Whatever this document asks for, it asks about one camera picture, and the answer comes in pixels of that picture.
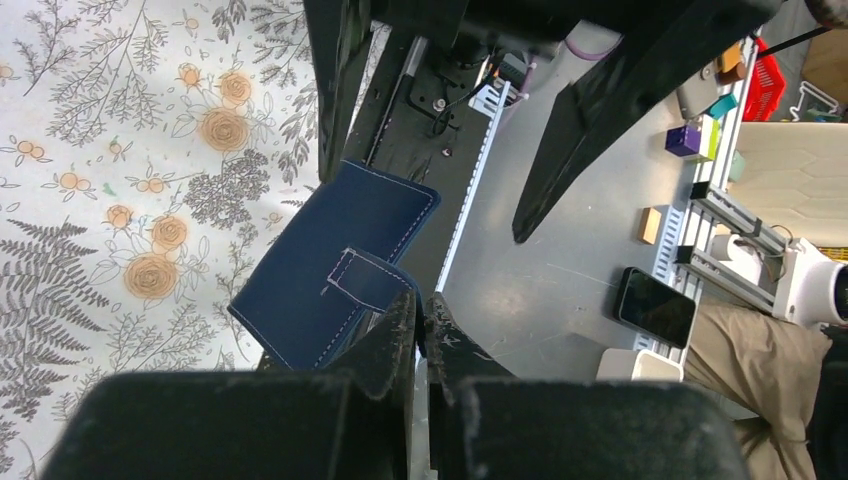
navy blue fabric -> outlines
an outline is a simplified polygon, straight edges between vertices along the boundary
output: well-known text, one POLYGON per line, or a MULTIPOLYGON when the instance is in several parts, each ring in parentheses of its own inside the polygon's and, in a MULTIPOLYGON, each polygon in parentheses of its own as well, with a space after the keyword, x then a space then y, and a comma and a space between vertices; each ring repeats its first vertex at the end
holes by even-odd
POLYGON ((376 266, 390 271, 439 200, 422 185, 342 162, 256 266, 230 313, 281 364, 321 368, 370 309, 365 303, 385 309, 385 295, 403 286, 376 266), (376 266, 365 268, 366 260, 376 266))

white device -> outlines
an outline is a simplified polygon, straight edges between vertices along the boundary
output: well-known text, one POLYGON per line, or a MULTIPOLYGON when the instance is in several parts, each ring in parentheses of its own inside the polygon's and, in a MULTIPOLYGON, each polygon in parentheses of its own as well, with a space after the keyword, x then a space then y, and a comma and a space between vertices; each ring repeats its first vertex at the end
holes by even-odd
POLYGON ((848 265, 834 262, 805 238, 794 240, 783 257, 772 316, 814 328, 821 323, 845 325, 836 310, 836 279, 848 265))

white plastic container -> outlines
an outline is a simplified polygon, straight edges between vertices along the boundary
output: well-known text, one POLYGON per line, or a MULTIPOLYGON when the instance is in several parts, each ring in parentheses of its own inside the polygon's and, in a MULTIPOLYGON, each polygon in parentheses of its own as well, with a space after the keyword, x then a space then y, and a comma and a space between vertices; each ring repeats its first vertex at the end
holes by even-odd
POLYGON ((683 381, 683 368, 650 350, 608 348, 598 367, 597 380, 683 381))

black smartphone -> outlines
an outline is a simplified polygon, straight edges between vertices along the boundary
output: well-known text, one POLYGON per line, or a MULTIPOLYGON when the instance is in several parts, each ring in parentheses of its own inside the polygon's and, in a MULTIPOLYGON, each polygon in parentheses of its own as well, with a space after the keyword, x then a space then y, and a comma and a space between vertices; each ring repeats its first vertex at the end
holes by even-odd
POLYGON ((677 348, 685 348, 695 301, 635 267, 624 270, 615 319, 677 348))

red basket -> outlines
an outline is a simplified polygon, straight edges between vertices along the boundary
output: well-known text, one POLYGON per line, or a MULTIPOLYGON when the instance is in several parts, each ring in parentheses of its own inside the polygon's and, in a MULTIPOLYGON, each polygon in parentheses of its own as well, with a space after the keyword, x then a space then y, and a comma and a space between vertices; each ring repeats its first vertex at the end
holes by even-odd
MULTIPOLYGON (((757 39, 759 51, 768 45, 757 39)), ((742 120, 746 122, 765 122, 780 105, 780 98, 786 90, 786 80, 780 74, 780 68, 774 56, 757 60, 754 73, 751 76, 751 88, 748 90, 748 101, 745 102, 745 114, 742 120)))

